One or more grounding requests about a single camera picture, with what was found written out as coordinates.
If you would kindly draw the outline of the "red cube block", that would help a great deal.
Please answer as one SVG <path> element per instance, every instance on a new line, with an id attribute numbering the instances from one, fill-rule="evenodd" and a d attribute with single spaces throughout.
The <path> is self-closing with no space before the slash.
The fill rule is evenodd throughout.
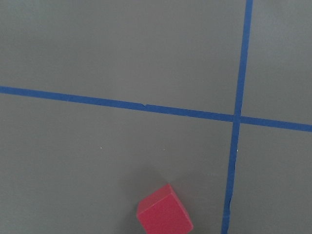
<path id="1" fill-rule="evenodd" d="M 136 216 L 147 234 L 188 234 L 194 228 L 170 184 L 141 200 Z"/>

